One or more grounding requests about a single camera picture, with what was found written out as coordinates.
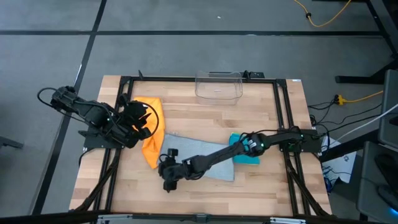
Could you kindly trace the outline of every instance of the gray cloth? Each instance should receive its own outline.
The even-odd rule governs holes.
[[[175,158],[177,162],[195,155],[209,155],[219,151],[228,145],[205,142],[171,134],[165,134],[161,154],[167,154],[167,150],[178,149],[178,156]],[[210,170],[206,171],[205,177],[214,179],[233,181],[234,180],[234,164],[232,159],[213,165]]]

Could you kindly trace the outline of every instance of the white cable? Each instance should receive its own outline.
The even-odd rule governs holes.
[[[359,126],[359,127],[357,127],[357,128],[354,128],[354,129],[351,130],[351,131],[348,131],[347,133],[345,133],[344,135],[342,135],[340,138],[338,138],[338,139],[334,140],[332,143],[330,143],[330,145],[332,145],[332,144],[334,144],[335,142],[339,141],[339,140],[342,139],[343,137],[345,137],[345,136],[347,136],[347,135],[353,133],[354,131],[356,131],[356,130],[358,130],[358,129],[361,129],[361,128],[365,127],[366,125],[368,125],[368,124],[370,124],[370,123],[372,123],[372,122],[374,122],[374,121],[377,121],[378,119],[384,117],[386,114],[390,113],[393,109],[395,109],[395,108],[397,108],[397,107],[398,107],[398,104],[396,104],[396,105],[393,106],[391,109],[387,110],[386,112],[384,112],[382,115],[378,116],[377,118],[374,118],[373,120],[369,121],[368,123],[363,124],[363,125],[361,125],[361,126]]]

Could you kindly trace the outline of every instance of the wooden tabletop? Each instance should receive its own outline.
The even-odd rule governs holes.
[[[114,105],[120,76],[104,76],[99,102]],[[295,125],[310,129],[310,118],[300,80],[287,80]],[[279,90],[284,120],[287,123],[283,93]],[[275,99],[271,84],[243,83],[243,96],[236,105],[196,103],[193,82],[134,82],[134,96],[157,96],[162,100],[166,133],[227,144],[232,132],[278,129]],[[163,179],[151,169],[141,152],[142,142],[123,149],[113,195],[112,212],[209,213],[214,215],[292,215],[283,155],[272,146],[259,166],[235,164],[235,180],[180,180],[175,191],[162,188]],[[76,208],[98,182],[104,149],[85,155],[75,184],[70,208]],[[319,161],[301,153],[305,183],[322,208],[331,213]],[[296,186],[298,208],[303,213],[300,190]],[[102,194],[101,208],[106,193]]]

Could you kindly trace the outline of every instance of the gray floor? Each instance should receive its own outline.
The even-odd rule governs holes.
[[[317,23],[343,6],[342,2],[302,2]],[[99,5],[100,0],[3,0],[0,29],[91,30]],[[382,5],[374,5],[388,23]],[[317,30],[308,24],[300,6],[280,0],[108,0],[99,29]],[[352,3],[339,19],[321,30],[377,30],[377,26],[366,5]],[[0,136],[25,142],[23,150],[4,147],[0,151],[1,217],[30,212],[61,119],[41,105],[35,94],[45,86],[73,85],[87,41],[85,35],[0,35]],[[95,99],[103,75],[136,75],[139,69],[145,75],[186,76],[193,76],[197,70],[252,70],[270,78],[302,79],[308,104],[329,101],[335,94],[356,99],[382,86],[336,84],[334,76],[370,75],[390,61],[390,54],[384,39],[376,37],[97,36],[80,95]],[[340,121],[380,102],[377,96],[362,103],[335,106],[326,119]],[[317,118],[323,114],[310,112]],[[77,131],[85,128],[75,121],[69,125],[44,213],[68,210],[83,145]],[[351,128],[339,129],[331,136],[337,138]],[[343,141],[374,128],[364,128]],[[354,203],[334,194],[330,200],[335,215],[358,218]]]

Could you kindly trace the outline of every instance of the transparent bin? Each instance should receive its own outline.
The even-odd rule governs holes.
[[[195,77],[195,94],[200,104],[235,105],[243,95],[242,75],[199,71]]]

